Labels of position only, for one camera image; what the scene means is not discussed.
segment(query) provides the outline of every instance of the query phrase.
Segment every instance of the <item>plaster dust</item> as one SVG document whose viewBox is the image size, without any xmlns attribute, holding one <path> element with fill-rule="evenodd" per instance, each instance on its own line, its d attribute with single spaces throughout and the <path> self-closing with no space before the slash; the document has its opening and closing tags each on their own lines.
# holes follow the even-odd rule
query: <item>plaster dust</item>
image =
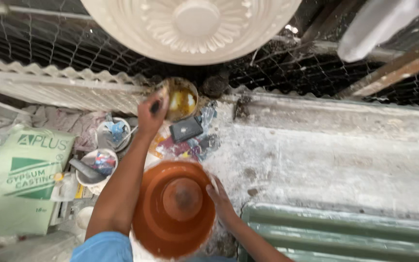
<svg viewBox="0 0 419 262">
<path fill-rule="evenodd" d="M 221 147 L 202 163 L 238 214 L 253 201 L 419 220 L 419 109 L 251 94 L 234 117 L 240 97 L 218 101 Z M 235 256 L 235 241 L 218 224 L 200 255 Z"/>
</svg>

